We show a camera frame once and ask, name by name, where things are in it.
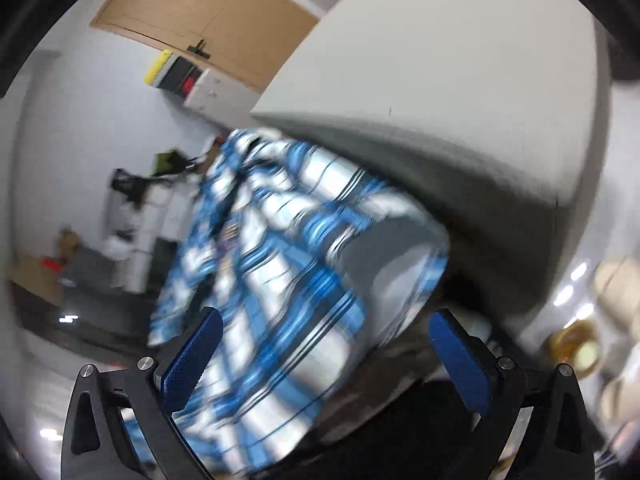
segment blue and white plaid shirt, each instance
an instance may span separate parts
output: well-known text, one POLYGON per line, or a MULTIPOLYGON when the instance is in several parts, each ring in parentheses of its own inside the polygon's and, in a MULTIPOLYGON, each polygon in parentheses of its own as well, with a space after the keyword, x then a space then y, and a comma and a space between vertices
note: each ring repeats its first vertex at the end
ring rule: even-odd
MULTIPOLYGON (((389 218, 411 218, 444 240, 420 260, 406 301, 378 344, 411 322, 447 261, 444 229, 414 199, 350 161, 290 139, 260 140, 245 156, 252 140, 268 133, 236 130, 222 146, 149 336, 149 344, 158 345, 179 334, 198 284, 215 275, 204 304, 222 314, 222 343, 174 420, 209 468, 235 473, 289 454, 357 364, 370 308, 340 274, 343 248, 389 218), (246 179, 221 219, 241 168, 246 179), (213 239, 221 220, 225 227, 213 239)), ((128 427, 135 442, 139 429, 128 427)))

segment yellow object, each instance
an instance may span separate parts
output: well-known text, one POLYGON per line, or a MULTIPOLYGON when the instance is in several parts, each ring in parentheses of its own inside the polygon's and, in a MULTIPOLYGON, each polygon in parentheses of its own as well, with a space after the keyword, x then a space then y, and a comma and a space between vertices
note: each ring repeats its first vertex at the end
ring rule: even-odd
POLYGON ((154 61, 153 65, 149 69, 149 72, 147 72, 145 75, 146 84, 148 84, 149 86, 154 85, 154 80, 156 79, 158 72, 160 72, 164 64, 171 57, 171 54, 173 54, 173 52, 168 49, 165 49, 161 52, 160 56, 158 56, 158 58, 154 61))

